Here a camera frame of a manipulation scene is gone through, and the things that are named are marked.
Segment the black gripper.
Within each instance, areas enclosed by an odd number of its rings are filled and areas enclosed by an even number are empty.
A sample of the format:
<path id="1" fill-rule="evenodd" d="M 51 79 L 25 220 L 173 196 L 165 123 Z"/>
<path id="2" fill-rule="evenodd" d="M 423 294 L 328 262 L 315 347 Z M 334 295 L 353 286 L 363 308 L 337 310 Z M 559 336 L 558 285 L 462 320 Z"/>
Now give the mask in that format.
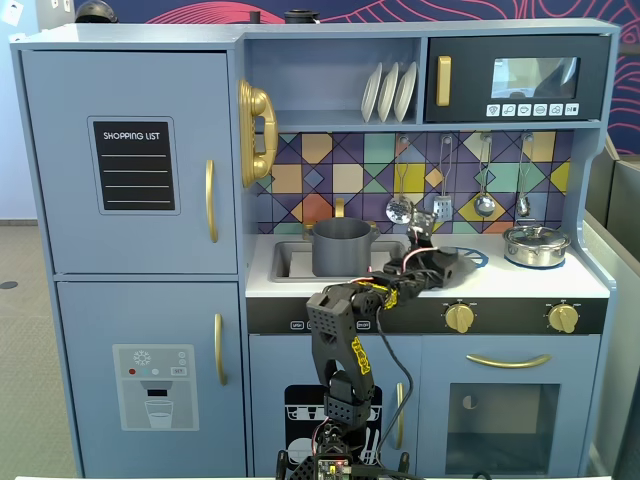
<path id="1" fill-rule="evenodd" d="M 416 298 L 424 290 L 446 287 L 457 272 L 458 258 L 455 247 L 407 253 L 401 261 L 398 296 Z"/>

